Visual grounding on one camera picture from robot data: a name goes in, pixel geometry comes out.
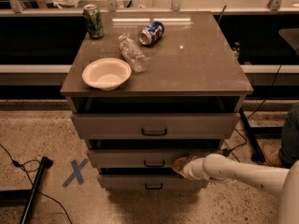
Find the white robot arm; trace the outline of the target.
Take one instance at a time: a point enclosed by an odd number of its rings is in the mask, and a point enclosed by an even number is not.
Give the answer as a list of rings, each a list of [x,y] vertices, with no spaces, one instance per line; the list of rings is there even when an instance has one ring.
[[[233,161],[220,154],[181,157],[172,169],[189,180],[238,180],[279,197],[277,224],[299,224],[299,161],[290,169]]]

